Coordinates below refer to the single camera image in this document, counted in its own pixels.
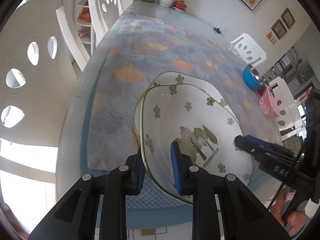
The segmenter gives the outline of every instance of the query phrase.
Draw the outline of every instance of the tablecloth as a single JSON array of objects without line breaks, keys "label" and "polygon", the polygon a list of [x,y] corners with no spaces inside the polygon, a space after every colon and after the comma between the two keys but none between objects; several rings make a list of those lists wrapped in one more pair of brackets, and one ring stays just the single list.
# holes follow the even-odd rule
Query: tablecloth
[{"label": "tablecloth", "polygon": [[[276,122],[259,109],[260,96],[242,79],[246,63],[179,26],[126,16],[101,68],[92,104],[83,173],[94,176],[124,164],[138,141],[132,127],[137,100],[160,73],[175,71],[212,83],[239,120],[244,135],[281,144]],[[252,178],[262,171],[253,163]],[[146,175],[139,196],[126,200],[128,228],[155,228],[192,220],[192,207],[161,192]]]}]

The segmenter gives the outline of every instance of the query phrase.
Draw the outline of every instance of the shelf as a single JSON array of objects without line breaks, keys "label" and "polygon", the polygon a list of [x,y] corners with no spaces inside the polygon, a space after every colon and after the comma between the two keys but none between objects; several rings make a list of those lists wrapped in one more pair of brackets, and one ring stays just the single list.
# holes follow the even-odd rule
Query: shelf
[{"label": "shelf", "polygon": [[82,8],[89,8],[89,5],[84,5],[86,2],[87,0],[81,0],[80,2],[77,3],[77,6]]},{"label": "shelf", "polygon": [[81,26],[91,27],[91,23],[85,21],[84,19],[77,19],[77,23]]},{"label": "shelf", "polygon": [[82,43],[91,44],[90,37],[88,35],[80,38],[80,40],[82,41]]}]

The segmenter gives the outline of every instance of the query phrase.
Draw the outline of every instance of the chair backrest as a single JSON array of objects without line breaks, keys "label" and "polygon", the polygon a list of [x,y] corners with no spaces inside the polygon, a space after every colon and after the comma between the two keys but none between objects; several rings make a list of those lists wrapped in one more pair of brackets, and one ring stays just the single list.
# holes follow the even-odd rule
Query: chair backrest
[{"label": "chair backrest", "polygon": [[273,88],[275,99],[279,102],[281,116],[276,118],[279,130],[286,130],[293,126],[296,129],[301,127],[302,119],[288,85],[281,77],[277,77],[269,84]]},{"label": "chair backrest", "polygon": [[62,0],[63,6],[56,10],[60,29],[64,40],[75,58],[79,68],[83,71],[90,56],[85,49],[72,20],[72,13],[68,8],[68,0]]},{"label": "chair backrest", "polygon": [[88,0],[92,25],[99,43],[122,14],[120,0]]},{"label": "chair backrest", "polygon": [[231,52],[235,50],[247,64],[251,64],[253,67],[267,59],[264,50],[246,33],[232,41],[229,50]]},{"label": "chair backrest", "polygon": [[[77,84],[56,14],[61,6],[61,0],[30,0],[15,10],[0,33],[0,113],[3,119],[8,106],[14,106],[13,114],[18,108],[24,113],[12,128],[0,123],[5,140],[58,147]],[[12,85],[11,69],[20,71],[25,85]]]}]

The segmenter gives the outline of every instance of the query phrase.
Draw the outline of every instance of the flower pattern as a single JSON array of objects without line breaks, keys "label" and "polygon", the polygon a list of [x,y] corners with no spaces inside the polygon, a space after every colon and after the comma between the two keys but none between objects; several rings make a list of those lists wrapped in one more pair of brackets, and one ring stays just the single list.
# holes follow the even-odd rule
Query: flower pattern
[{"label": "flower pattern", "polygon": [[213,106],[213,103],[216,101],[216,100],[214,100],[213,98],[207,98],[207,105],[208,106]]},{"label": "flower pattern", "polygon": [[177,93],[177,86],[176,85],[170,86],[169,90],[170,90],[171,94],[174,95]]},{"label": "flower pattern", "polygon": [[177,84],[182,84],[183,81],[184,81],[184,77],[179,74],[179,75],[176,77],[176,82],[177,82]]},{"label": "flower pattern", "polygon": [[220,173],[225,173],[226,172],[226,167],[225,165],[222,165],[222,163],[218,164],[218,169]]},{"label": "flower pattern", "polygon": [[234,122],[235,122],[235,121],[233,121],[232,118],[229,118],[229,119],[228,119],[228,124],[233,125]]},{"label": "flower pattern", "polygon": [[221,106],[223,106],[223,107],[225,107],[225,106],[227,106],[228,104],[227,104],[227,102],[223,99],[223,98],[221,98],[221,100],[220,100],[220,103],[219,103]]},{"label": "flower pattern", "polygon": [[160,108],[158,107],[158,105],[155,106],[155,108],[153,108],[153,112],[155,113],[155,118],[160,118]]},{"label": "flower pattern", "polygon": [[149,137],[148,134],[146,135],[146,138],[145,138],[144,142],[149,147],[150,152],[153,153],[155,151],[155,148],[153,147],[152,139]]},{"label": "flower pattern", "polygon": [[190,111],[190,110],[192,109],[191,103],[187,102],[186,105],[184,106],[184,108],[185,108],[187,111]]},{"label": "flower pattern", "polygon": [[244,178],[244,180],[248,180],[251,178],[251,175],[249,175],[248,173],[242,175],[242,177]]}]

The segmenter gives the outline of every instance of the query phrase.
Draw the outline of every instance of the pink box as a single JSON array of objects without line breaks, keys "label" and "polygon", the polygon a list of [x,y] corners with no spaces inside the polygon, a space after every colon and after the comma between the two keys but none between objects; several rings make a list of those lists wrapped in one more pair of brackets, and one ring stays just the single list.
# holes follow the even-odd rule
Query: pink box
[{"label": "pink box", "polygon": [[259,90],[262,92],[262,97],[259,100],[259,107],[261,112],[265,117],[279,117],[280,110],[277,106],[277,100],[272,96],[271,91],[269,88],[263,88]]}]

